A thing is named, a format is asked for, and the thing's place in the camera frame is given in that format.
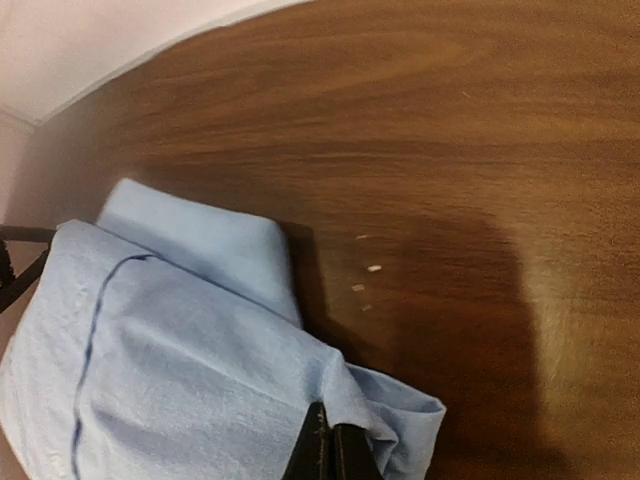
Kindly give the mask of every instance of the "blue stitching line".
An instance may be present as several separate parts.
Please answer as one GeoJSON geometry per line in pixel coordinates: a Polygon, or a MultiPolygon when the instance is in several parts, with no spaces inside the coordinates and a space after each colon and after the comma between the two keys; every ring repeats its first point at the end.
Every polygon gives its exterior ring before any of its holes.
{"type": "Polygon", "coordinates": [[[113,270],[107,275],[104,282],[102,282],[102,286],[98,291],[98,300],[96,301],[96,305],[93,309],[93,317],[91,319],[91,330],[89,331],[89,338],[87,340],[87,347],[84,351],[84,365],[82,367],[82,374],[80,375],[80,379],[78,380],[78,385],[76,386],[76,394],[73,400],[73,415],[75,418],[75,430],[73,432],[73,440],[71,442],[71,469],[73,471],[73,476],[76,480],[80,480],[80,472],[78,470],[78,447],[80,445],[80,439],[82,437],[82,419],[80,418],[80,408],[79,408],[79,400],[80,394],[82,393],[82,389],[87,380],[87,372],[89,371],[89,364],[91,363],[91,358],[93,357],[93,338],[96,334],[96,329],[98,327],[98,317],[102,312],[102,305],[104,296],[113,277],[116,276],[120,268],[127,262],[131,260],[144,262],[151,257],[156,257],[156,255],[145,254],[145,255],[132,255],[123,260],[120,260],[118,264],[113,267],[113,270]]]}

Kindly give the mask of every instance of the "brown wooden surface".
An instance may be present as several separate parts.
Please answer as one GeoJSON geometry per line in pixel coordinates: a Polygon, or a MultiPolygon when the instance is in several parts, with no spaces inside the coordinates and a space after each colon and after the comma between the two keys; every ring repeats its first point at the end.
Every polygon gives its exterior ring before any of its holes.
{"type": "Polygon", "coordinates": [[[429,478],[640,478],[638,9],[324,0],[202,35],[50,122],[11,218],[131,176],[285,222],[311,331],[448,405],[429,478]]]}

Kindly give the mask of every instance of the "light blue cloth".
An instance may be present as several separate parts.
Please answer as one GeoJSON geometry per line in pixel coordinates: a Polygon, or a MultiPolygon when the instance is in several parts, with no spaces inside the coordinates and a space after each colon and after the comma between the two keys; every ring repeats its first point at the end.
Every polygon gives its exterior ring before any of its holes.
{"type": "Polygon", "coordinates": [[[34,480],[278,480],[309,404],[365,428],[387,479],[424,478],[444,407],[305,333],[271,221],[122,182],[63,225],[0,366],[0,420],[34,480]]]}

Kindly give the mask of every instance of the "wooden table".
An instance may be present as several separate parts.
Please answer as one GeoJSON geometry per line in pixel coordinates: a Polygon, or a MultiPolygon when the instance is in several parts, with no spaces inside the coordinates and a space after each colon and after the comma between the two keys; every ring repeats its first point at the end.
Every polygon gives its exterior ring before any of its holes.
{"type": "Polygon", "coordinates": [[[448,405],[429,478],[640,478],[639,9],[322,0],[208,33],[45,126],[11,216],[93,218],[130,176],[277,219],[309,329],[448,405]]]}

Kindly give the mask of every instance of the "blue fabric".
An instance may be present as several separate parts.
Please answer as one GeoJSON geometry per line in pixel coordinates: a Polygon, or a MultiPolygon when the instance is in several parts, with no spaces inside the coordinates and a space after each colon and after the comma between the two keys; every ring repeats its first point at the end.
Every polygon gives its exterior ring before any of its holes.
{"type": "Polygon", "coordinates": [[[300,328],[273,222],[124,182],[99,225],[60,228],[0,366],[31,478],[72,478],[80,419],[83,480],[277,480],[315,400],[367,430],[385,478],[424,478],[444,407],[300,328]]]}

